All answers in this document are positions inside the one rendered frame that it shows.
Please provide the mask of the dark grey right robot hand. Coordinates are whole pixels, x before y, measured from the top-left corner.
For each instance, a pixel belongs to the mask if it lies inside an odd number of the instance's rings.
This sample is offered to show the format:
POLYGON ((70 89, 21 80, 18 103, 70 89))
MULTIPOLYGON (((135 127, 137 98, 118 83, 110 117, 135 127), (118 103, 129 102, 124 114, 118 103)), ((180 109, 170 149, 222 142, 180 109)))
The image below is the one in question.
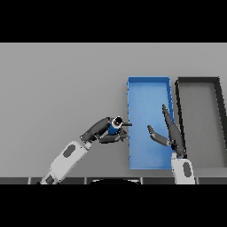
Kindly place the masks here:
POLYGON ((165 118, 165 122, 168 129, 168 137, 164 137, 161 134, 157 133, 151 125, 148 125, 148 132, 153 141, 165 145, 171 146, 171 149, 176 152, 178 158, 183 158, 186 155, 184 141, 181 135, 180 129, 177 125, 172 122, 168 109, 165 105, 162 105, 162 113, 165 118))

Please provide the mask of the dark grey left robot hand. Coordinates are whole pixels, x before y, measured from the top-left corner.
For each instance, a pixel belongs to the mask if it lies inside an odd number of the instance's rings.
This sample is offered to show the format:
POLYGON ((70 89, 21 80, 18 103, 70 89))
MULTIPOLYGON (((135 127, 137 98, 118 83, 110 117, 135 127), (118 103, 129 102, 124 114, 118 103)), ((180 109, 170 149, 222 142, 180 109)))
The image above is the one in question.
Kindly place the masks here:
POLYGON ((119 132, 116 135, 109 135, 108 128, 110 126, 110 120, 113 117, 106 117, 96 122, 91 126, 85 133, 80 136, 80 139, 84 142, 94 142, 99 141, 100 144, 115 143, 119 140, 123 141, 127 136, 127 131, 123 128, 124 126, 131 126, 130 122, 125 122, 122 120, 122 125, 119 132))

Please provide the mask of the blue bin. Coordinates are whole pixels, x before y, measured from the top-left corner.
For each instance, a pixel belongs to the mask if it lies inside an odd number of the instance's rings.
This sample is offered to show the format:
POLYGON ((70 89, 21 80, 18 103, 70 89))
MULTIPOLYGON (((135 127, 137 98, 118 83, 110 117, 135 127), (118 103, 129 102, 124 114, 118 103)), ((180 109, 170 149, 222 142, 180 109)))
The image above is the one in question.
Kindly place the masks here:
POLYGON ((168 76, 129 76, 128 128, 129 169, 171 169, 172 149, 150 137, 147 126, 156 133, 168 137, 168 128, 162 113, 162 105, 174 120, 172 89, 168 76))

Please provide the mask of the dark grey bin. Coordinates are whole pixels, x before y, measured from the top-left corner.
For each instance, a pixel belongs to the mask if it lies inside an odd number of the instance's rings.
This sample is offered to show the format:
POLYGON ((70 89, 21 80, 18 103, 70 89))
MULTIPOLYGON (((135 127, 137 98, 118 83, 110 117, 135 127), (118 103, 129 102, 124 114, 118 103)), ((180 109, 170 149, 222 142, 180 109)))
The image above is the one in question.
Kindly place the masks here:
POLYGON ((195 168, 227 168, 227 114, 219 77, 178 77, 176 104, 195 168))

